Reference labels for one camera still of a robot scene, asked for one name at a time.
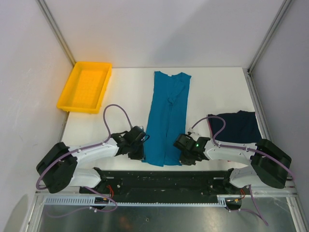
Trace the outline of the teal t shirt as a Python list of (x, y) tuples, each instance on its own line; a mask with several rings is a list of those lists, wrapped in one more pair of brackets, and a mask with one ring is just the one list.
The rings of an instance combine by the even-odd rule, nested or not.
[(154, 72), (154, 92), (144, 143), (145, 162), (163, 167), (180, 165), (181, 151), (173, 144), (185, 133), (191, 76)]

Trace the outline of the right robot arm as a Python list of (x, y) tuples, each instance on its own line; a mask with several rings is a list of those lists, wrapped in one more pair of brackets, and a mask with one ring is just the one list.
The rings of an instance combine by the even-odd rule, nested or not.
[(231, 168), (223, 181), (223, 189), (234, 194), (245, 186), (285, 187), (292, 159), (267, 139), (257, 143), (222, 142), (195, 133), (180, 134), (173, 144), (181, 151), (180, 163), (194, 165), (203, 160), (226, 160), (244, 165)]

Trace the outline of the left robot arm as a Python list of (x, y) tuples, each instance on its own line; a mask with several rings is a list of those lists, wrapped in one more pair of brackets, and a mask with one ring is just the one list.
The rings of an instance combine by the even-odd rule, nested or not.
[(102, 193), (107, 187), (104, 172), (98, 167), (89, 169), (84, 165), (119, 155), (142, 160), (143, 144), (149, 138), (142, 127), (134, 126), (129, 131), (112, 133), (102, 142), (84, 146), (56, 143), (36, 167), (39, 174), (36, 188), (58, 193), (67, 187), (80, 187), (83, 193), (91, 189)]

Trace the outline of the navy t shirt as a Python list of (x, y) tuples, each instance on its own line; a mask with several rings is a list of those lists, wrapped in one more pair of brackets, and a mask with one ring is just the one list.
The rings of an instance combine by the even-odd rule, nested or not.
[(216, 140), (229, 143), (257, 143), (262, 139), (255, 112), (238, 111), (237, 113), (218, 114), (218, 118), (209, 114), (208, 122), (212, 135), (215, 135), (223, 126), (225, 128), (216, 137)]

